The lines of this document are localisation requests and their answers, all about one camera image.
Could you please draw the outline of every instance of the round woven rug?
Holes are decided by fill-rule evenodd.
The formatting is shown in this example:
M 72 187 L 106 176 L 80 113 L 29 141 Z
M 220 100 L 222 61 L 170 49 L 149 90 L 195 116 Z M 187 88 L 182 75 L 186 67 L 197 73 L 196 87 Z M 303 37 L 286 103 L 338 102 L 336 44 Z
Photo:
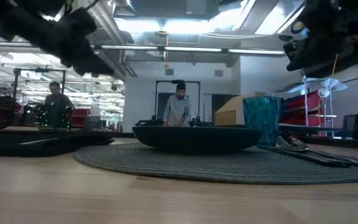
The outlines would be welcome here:
M 178 155 L 143 144 L 90 146 L 74 158 L 89 166 L 135 175 L 246 184 L 338 184 L 358 181 L 358 167 L 335 168 L 257 147 L 226 155 Z

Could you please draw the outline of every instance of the blue vase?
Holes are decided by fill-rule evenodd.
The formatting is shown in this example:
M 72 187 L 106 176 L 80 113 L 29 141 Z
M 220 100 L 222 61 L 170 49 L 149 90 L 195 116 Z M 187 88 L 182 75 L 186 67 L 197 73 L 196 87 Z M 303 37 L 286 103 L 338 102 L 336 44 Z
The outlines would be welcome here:
M 275 146 L 282 99 L 274 96 L 245 98 L 244 121 L 250 129 L 261 130 L 259 144 Z

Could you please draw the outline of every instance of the robotic arm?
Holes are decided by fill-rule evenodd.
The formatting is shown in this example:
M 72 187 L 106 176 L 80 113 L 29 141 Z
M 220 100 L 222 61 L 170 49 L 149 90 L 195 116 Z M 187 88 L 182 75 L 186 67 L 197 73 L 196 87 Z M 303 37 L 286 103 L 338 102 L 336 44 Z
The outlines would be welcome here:
M 63 65 L 73 66 L 80 75 L 93 72 L 90 63 L 107 67 L 86 38 L 96 30 L 94 19 L 87 10 L 98 0 L 73 12 L 70 2 L 73 0 L 0 0 L 0 37 L 8 41 L 16 35 L 23 37 L 60 58 Z M 42 17 L 55 17 L 63 6 L 65 15 L 59 21 Z
M 358 54 L 358 1 L 306 0 L 291 32 L 302 32 L 304 39 L 280 37 L 287 40 L 288 71 L 333 61 L 350 48 Z

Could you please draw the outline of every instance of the black bowl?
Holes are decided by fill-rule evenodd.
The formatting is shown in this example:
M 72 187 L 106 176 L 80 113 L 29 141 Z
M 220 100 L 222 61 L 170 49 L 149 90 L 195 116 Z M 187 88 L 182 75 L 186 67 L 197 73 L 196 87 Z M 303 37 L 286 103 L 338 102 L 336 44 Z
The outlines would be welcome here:
M 258 143 L 260 130 L 221 127 L 133 127 L 143 144 L 167 152 L 229 153 Z

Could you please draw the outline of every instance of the shoe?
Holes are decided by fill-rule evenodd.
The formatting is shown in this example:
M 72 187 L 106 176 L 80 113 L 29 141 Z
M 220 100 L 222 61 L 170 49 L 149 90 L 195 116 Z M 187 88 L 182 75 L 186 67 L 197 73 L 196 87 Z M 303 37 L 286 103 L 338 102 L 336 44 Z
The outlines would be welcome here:
M 303 141 L 293 136 L 278 136 L 276 140 L 276 146 L 291 151 L 305 151 L 309 149 L 309 147 Z

